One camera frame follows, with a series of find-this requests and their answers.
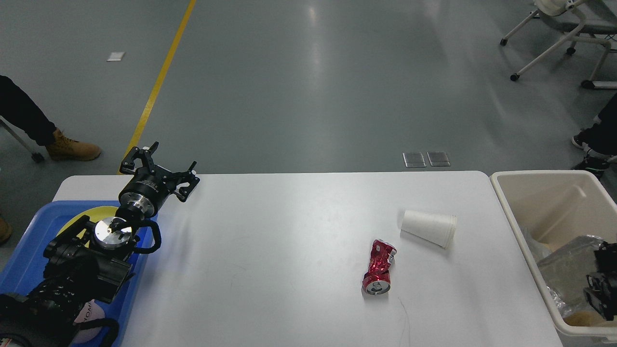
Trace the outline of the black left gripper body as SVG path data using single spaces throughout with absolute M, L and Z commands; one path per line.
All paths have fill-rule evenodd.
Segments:
M 118 217 L 154 217 L 171 195 L 165 177 L 171 171 L 141 172 L 133 176 L 119 195 Z

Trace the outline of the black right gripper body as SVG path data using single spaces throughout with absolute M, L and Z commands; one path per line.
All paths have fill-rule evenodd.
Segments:
M 595 256 L 596 270 L 594 276 L 606 275 L 616 277 L 617 274 L 617 244 L 615 242 L 602 241 L 597 250 L 593 251 Z

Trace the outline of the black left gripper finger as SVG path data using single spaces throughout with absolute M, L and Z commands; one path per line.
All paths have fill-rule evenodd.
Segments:
M 200 178 L 194 170 L 197 164 L 196 161 L 193 161 L 186 171 L 163 174 L 163 184 L 168 191 L 168 196 L 175 195 L 180 202 L 187 202 L 192 191 L 200 182 Z
M 157 165 L 154 164 L 152 154 L 156 152 L 159 142 L 155 141 L 150 147 L 133 147 L 125 155 L 119 167 L 121 175 L 158 175 Z

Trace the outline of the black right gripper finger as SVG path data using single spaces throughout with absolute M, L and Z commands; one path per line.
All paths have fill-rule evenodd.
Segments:
M 606 321 L 614 321 L 617 314 L 617 275 L 615 272 L 593 272 L 586 275 L 584 288 L 587 303 Z

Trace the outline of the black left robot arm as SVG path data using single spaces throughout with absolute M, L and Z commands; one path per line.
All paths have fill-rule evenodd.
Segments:
M 159 143 L 133 147 L 119 171 L 132 179 L 119 193 L 114 215 L 94 221 L 84 215 L 52 239 L 43 251 L 48 259 L 42 281 L 26 295 L 1 295 L 1 339 L 16 347 L 69 347 L 80 332 L 106 328 L 100 346 L 117 340 L 114 318 L 77 321 L 87 303 L 110 304 L 134 276 L 130 258 L 161 247 L 154 220 L 168 196 L 185 202 L 199 178 L 192 163 L 171 172 L 156 165 L 152 154 Z

